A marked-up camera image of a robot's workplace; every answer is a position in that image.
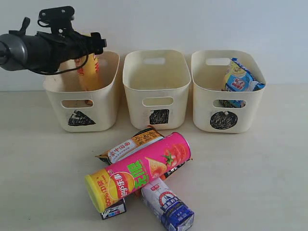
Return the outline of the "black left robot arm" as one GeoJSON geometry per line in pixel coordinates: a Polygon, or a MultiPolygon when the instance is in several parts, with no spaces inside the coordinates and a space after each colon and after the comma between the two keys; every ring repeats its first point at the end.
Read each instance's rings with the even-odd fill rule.
{"type": "Polygon", "coordinates": [[[30,19],[25,17],[19,30],[10,30],[0,37],[0,66],[7,71],[29,70],[41,75],[56,75],[66,61],[102,54],[107,46],[99,32],[82,35],[72,28],[72,18],[42,20],[41,27],[51,32],[26,34],[30,19]]]}

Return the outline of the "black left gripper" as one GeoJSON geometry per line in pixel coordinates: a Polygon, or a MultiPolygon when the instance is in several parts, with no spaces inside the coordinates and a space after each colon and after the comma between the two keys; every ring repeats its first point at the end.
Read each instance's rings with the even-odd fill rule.
{"type": "Polygon", "coordinates": [[[49,52],[44,54],[47,61],[43,67],[39,68],[40,70],[57,70],[63,62],[90,54],[102,54],[103,49],[107,47],[106,39],[103,39],[98,32],[93,32],[90,36],[76,31],[61,36],[38,32],[37,36],[44,39],[49,47],[49,52]]]}

